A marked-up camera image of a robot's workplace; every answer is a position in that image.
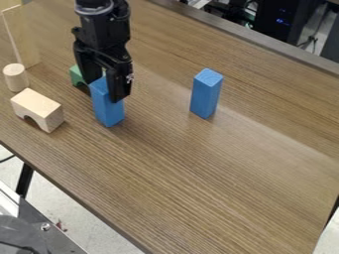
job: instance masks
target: wooden block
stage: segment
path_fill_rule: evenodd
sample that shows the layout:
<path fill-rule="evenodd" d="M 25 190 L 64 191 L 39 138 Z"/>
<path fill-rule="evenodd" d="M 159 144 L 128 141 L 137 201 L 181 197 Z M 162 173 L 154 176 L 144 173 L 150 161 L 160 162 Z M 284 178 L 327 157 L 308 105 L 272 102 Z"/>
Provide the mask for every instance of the wooden block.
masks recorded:
<path fill-rule="evenodd" d="M 23 6 L 17 5 L 3 10 L 2 17 L 18 63 L 25 68 L 38 64 L 41 61 L 39 51 L 28 27 Z"/>
<path fill-rule="evenodd" d="M 21 0 L 1 0 L 0 1 L 0 11 L 11 8 L 16 5 L 20 5 Z"/>
<path fill-rule="evenodd" d="M 77 65 L 74 65 L 69 69 L 69 75 L 72 85 L 81 86 L 86 84 L 85 80 L 82 78 L 82 74 Z"/>
<path fill-rule="evenodd" d="M 13 92 L 20 92 L 29 86 L 25 67 L 20 63 L 11 63 L 4 67 L 2 72 L 8 88 Z"/>
<path fill-rule="evenodd" d="M 199 73 L 194 79 L 190 111 L 204 119 L 210 117 L 217 108 L 223 78 L 209 68 Z"/>
<path fill-rule="evenodd" d="M 124 100 L 111 102 L 105 76 L 92 82 L 89 88 L 94 113 L 99 122 L 106 127 L 112 127 L 125 119 Z"/>
<path fill-rule="evenodd" d="M 14 96 L 11 103 L 19 117 L 31 117 L 48 133 L 53 132 L 63 122 L 62 106 L 30 88 Z"/>

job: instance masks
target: wooden post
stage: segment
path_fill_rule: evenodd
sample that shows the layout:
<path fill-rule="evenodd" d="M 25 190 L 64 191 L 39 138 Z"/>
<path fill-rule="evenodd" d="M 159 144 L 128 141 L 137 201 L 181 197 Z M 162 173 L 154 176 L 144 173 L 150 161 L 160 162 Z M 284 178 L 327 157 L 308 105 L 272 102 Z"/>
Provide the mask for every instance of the wooden post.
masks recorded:
<path fill-rule="evenodd" d="M 11 8 L 16 5 L 21 5 L 21 0 L 1 0 L 0 11 Z"/>
<path fill-rule="evenodd" d="M 17 5 L 3 10 L 2 17 L 18 63 L 23 64 L 25 68 L 38 64 L 39 51 L 28 27 L 23 6 Z"/>

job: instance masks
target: black equipment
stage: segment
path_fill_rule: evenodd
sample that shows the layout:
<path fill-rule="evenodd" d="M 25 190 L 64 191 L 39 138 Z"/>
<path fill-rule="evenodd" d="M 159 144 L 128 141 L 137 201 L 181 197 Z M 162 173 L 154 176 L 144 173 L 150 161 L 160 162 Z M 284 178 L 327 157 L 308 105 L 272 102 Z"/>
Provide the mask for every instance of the black equipment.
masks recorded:
<path fill-rule="evenodd" d="M 254 30 L 297 45 L 304 25 L 322 0 L 257 0 Z"/>
<path fill-rule="evenodd" d="M 76 0 L 75 12 L 81 27 L 75 35 L 76 63 L 87 84 L 106 71 L 112 102 L 130 95 L 133 82 L 132 58 L 126 50 L 130 40 L 130 7 L 125 0 Z"/>

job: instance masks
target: cable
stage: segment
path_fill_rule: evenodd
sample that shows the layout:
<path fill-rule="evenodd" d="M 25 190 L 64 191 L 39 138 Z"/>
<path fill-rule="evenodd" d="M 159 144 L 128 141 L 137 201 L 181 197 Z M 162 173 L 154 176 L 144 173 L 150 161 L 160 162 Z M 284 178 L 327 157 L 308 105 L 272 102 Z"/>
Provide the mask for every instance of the cable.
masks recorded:
<path fill-rule="evenodd" d="M 10 157 L 7 157 L 6 159 L 1 160 L 0 163 L 7 162 L 7 161 L 11 160 L 14 157 L 15 157 L 15 155 L 11 155 Z"/>
<path fill-rule="evenodd" d="M 318 38 L 316 38 L 314 41 L 313 41 L 313 53 L 315 54 L 315 49 L 316 49 L 316 43 L 318 42 Z"/>
<path fill-rule="evenodd" d="M 321 26 L 322 26 L 322 23 L 326 20 L 327 18 L 327 15 L 329 14 L 330 12 L 330 9 L 328 8 L 328 5 L 326 3 L 326 7 L 325 7 L 325 11 L 324 11 L 324 14 L 322 15 L 321 17 L 321 20 L 318 24 L 318 27 L 316 28 L 316 30 L 314 31 L 314 33 L 308 37 L 307 41 L 301 43 L 301 44 L 298 44 L 297 47 L 301 47 L 303 46 L 303 49 L 306 49 L 312 42 L 315 42 L 317 41 L 318 39 L 315 38 L 315 36 L 318 34 Z"/>

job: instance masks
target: table edge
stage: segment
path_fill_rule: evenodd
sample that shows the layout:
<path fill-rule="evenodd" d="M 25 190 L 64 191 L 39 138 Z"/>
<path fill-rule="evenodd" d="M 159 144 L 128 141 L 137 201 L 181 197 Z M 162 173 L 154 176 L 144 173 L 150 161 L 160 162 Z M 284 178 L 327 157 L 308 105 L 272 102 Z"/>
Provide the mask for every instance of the table edge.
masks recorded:
<path fill-rule="evenodd" d="M 254 30 L 246 29 L 233 22 L 221 19 L 212 14 L 202 12 L 191 6 L 176 2 L 174 0 L 148 0 L 151 3 L 165 7 L 180 15 L 208 25 L 219 31 L 225 32 L 236 38 L 264 48 L 268 51 L 277 53 L 288 59 L 297 61 L 301 64 L 317 68 L 327 74 L 339 76 L 339 63 L 330 61 L 307 51 L 301 50 L 295 46 L 281 42 Z"/>

